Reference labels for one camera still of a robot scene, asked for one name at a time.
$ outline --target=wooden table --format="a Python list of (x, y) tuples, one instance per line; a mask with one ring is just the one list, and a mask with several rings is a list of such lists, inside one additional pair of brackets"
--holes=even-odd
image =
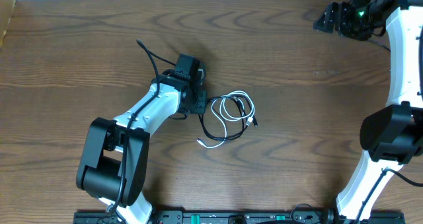
[[(333, 207), (359, 161), (362, 120), (385, 106), (390, 81), (387, 51), (312, 29), (333, 1), (342, 0), (17, 2), (0, 52), (1, 222), (69, 223), (79, 209), (105, 208), (77, 189), (75, 175), (90, 123), (113, 119), (148, 90), (154, 73), (137, 38), (172, 61), (200, 58), (209, 95), (247, 91), (259, 122), (205, 150), (197, 116), (167, 120), (150, 143), (149, 201), (187, 210)], [(414, 158), (402, 173), (422, 180), (422, 168)], [(394, 177), (374, 208), (422, 223), (422, 202), (421, 190)]]

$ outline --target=white cable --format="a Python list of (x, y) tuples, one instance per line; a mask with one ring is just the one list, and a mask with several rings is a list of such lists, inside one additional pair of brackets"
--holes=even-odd
[[(245, 92), (245, 91), (233, 91), (233, 92), (231, 92), (231, 93), (229, 93), (229, 94), (227, 94), (227, 95), (224, 95), (224, 96), (232, 96), (236, 101), (239, 101), (240, 103), (241, 103), (241, 105), (242, 105), (242, 107), (243, 107), (243, 110), (245, 109), (245, 107), (244, 107), (244, 103), (243, 103), (243, 101), (241, 100), (241, 99), (239, 99), (239, 96), (241, 96), (241, 98), (243, 98), (243, 99), (245, 99), (245, 100), (248, 100), (249, 102), (250, 102), (250, 105), (251, 105), (251, 110), (250, 110), (250, 113), (248, 113), (248, 114), (245, 114), (244, 112), (243, 112), (243, 114), (242, 114), (242, 116), (240, 116), (240, 117), (234, 117), (234, 116), (231, 116), (229, 113), (228, 113), (228, 111), (226, 110), (226, 105), (225, 105), (225, 101), (226, 101), (226, 98), (222, 98), (221, 99), (221, 102), (220, 102), (220, 107), (219, 107), (219, 112), (220, 112), (220, 114), (217, 114), (216, 112), (215, 112), (215, 110), (213, 109), (213, 106), (214, 106), (214, 104), (216, 103), (216, 101), (217, 101), (217, 99), (216, 100), (214, 100), (213, 102), (212, 102), (212, 104), (211, 104), (211, 112), (213, 112), (213, 114), (214, 114), (214, 116), (217, 118), (217, 119), (219, 119), (219, 121), (222, 123), (222, 125), (223, 125), (223, 129), (225, 130), (225, 137), (227, 137), (227, 127), (226, 127), (226, 125), (225, 125), (225, 121), (223, 121), (220, 117), (222, 117), (224, 120), (227, 120), (227, 121), (229, 121), (229, 122), (237, 122), (237, 121), (239, 121), (239, 120), (241, 120), (241, 119), (244, 119), (244, 118), (246, 118), (247, 119), (247, 122), (246, 122), (246, 125), (247, 126), (249, 126), (250, 125), (250, 123), (253, 121), (253, 116), (254, 116), (254, 114), (255, 114), (255, 112), (256, 112), (256, 109), (255, 109), (255, 106), (254, 106), (254, 102), (252, 101), (252, 99), (250, 98), (250, 96)], [(223, 110), (225, 111), (225, 113), (226, 113), (226, 115), (228, 116), (228, 118), (227, 117), (225, 117), (224, 115), (223, 115), (223, 112), (222, 112), (222, 107), (223, 107)], [(225, 143), (225, 141), (222, 141), (221, 143), (219, 143), (219, 144), (217, 144), (217, 145), (214, 145), (214, 146), (207, 146), (205, 143), (204, 143), (204, 141), (202, 141), (200, 138), (197, 138), (197, 142), (201, 145), (201, 146), (203, 146), (203, 147), (205, 147), (205, 148), (207, 148), (207, 149), (213, 149), (213, 148), (216, 148), (216, 147), (219, 147), (219, 146), (221, 146), (222, 144), (224, 144)]]

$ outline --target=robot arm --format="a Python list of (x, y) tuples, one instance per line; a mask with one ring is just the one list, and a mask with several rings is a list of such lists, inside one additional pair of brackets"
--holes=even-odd
[(423, 0), (350, 0), (332, 3), (313, 28), (355, 40), (368, 40), (376, 28), (391, 43), (391, 88), (387, 107), (367, 117), (360, 130), (362, 157), (347, 187), (336, 198), (338, 219), (369, 219), (392, 173), (421, 155), (422, 109), (419, 36)]
[[(147, 170), (149, 139), (157, 128), (175, 113), (203, 114), (206, 91), (200, 87), (205, 72), (197, 59), (180, 55), (174, 70), (159, 76), (160, 91), (135, 117), (130, 128), (130, 145), (126, 152), (126, 175), (117, 212), (128, 223), (146, 224), (152, 212), (151, 204), (141, 189)], [(114, 204), (120, 189), (122, 162), (104, 155), (107, 151), (123, 152), (122, 145), (131, 115), (157, 92), (157, 82), (151, 82), (149, 92), (127, 112), (113, 120), (97, 118), (92, 122), (77, 173), (77, 187), (106, 205)]]

